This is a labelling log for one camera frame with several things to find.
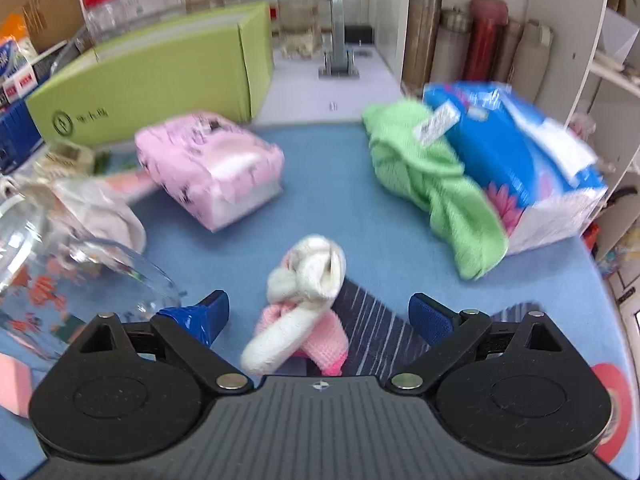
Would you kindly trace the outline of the white and pink socks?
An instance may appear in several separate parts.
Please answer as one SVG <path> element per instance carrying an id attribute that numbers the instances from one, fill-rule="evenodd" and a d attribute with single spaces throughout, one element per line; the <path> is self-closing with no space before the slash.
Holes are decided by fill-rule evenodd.
<path id="1" fill-rule="evenodd" d="M 346 258 L 333 240 L 317 234 L 299 240 L 268 276 L 268 306 L 241 354 L 242 369 L 271 375 L 301 356 L 322 376 L 340 376 L 349 342 L 333 306 L 345 278 Z"/>

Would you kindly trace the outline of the green towel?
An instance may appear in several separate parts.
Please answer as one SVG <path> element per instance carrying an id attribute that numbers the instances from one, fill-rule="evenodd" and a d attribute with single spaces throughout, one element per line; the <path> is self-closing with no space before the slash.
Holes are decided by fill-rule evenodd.
<path id="1" fill-rule="evenodd" d="M 362 123 L 378 182 L 428 214 L 459 275 L 477 280 L 498 266 L 509 248 L 506 229 L 446 140 L 447 123 L 415 99 L 371 105 Z"/>

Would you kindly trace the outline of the pink tissue pack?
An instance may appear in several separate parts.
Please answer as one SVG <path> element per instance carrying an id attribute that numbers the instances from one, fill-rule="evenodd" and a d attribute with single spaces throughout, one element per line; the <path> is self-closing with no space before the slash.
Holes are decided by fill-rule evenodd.
<path id="1" fill-rule="evenodd" d="M 211 112 L 145 127 L 134 136 L 134 145 L 151 179 L 210 232 L 282 191 L 281 149 Z"/>

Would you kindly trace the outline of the cotton swab bag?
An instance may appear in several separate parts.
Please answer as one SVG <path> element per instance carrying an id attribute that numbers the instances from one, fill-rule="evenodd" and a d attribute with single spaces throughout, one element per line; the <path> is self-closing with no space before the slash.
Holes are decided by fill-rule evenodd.
<path id="1" fill-rule="evenodd" d="M 49 144 L 35 161 L 34 174 L 50 181 L 92 177 L 103 174 L 110 160 L 109 152 L 97 153 L 72 142 L 58 142 Z"/>

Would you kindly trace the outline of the striped dark cloth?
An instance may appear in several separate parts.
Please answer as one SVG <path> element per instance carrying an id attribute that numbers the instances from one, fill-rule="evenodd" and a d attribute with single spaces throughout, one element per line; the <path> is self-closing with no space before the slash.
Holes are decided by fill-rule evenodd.
<path id="1" fill-rule="evenodd" d="M 409 313 L 402 318 L 347 280 L 300 354 L 309 377 L 374 376 L 386 382 L 427 350 Z"/>

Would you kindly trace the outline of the blue tissue package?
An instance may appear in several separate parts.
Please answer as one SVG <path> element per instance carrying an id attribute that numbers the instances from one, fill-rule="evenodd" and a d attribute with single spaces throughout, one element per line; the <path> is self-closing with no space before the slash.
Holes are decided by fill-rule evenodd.
<path id="1" fill-rule="evenodd" d="M 457 119 L 446 139 L 486 193 L 510 255 L 582 234 L 608 187 L 598 156 L 507 84 L 428 84 L 423 102 Z"/>

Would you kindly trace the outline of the red tape roll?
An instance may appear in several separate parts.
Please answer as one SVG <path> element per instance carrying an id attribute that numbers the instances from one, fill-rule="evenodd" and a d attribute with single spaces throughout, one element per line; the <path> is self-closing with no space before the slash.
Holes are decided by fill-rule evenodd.
<path id="1" fill-rule="evenodd" d="M 612 363 L 599 363 L 591 369 L 605 386 L 612 405 L 610 420 L 596 454 L 600 460 L 612 465 L 629 436 L 632 417 L 631 388 L 623 372 Z"/>

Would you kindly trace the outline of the blue sealer machine box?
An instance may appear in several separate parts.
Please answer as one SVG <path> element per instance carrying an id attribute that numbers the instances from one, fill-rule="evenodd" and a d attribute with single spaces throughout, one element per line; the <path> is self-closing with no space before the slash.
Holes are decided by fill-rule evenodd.
<path id="1" fill-rule="evenodd" d="M 26 162 L 42 144 L 25 100 L 11 104 L 0 119 L 0 170 L 8 174 Z"/>

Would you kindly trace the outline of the green cardboard box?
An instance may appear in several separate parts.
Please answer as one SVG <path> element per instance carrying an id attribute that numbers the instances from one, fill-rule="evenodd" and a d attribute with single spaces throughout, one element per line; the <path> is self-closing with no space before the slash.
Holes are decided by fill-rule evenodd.
<path id="1" fill-rule="evenodd" d="M 27 98 L 48 143 L 114 144 L 199 110 L 246 124 L 273 75 L 267 3 L 172 18 L 99 44 Z"/>

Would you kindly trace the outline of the white black carton box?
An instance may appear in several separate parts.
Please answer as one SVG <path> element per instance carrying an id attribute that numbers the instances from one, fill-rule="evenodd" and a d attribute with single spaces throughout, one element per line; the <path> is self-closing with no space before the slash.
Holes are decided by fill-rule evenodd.
<path id="1" fill-rule="evenodd" d="M 32 90 L 38 87 L 38 78 L 32 67 L 27 63 L 21 67 L 14 75 L 2 82 L 2 101 L 12 104 L 28 96 Z"/>

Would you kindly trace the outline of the red-cap clear jar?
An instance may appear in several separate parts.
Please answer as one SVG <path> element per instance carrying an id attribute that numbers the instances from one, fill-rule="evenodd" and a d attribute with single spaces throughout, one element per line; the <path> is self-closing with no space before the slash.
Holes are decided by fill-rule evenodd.
<path id="1" fill-rule="evenodd" d="M 82 0 L 86 25 L 94 44 L 122 35 L 127 30 L 127 17 L 120 0 Z"/>

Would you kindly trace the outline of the cola bottle red label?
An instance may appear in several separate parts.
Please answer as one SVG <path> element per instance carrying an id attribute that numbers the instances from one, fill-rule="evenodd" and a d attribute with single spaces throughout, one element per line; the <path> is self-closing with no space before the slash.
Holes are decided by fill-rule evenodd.
<path id="1" fill-rule="evenodd" d="M 319 0 L 278 0 L 278 20 L 284 56 L 313 58 L 319 52 Z"/>

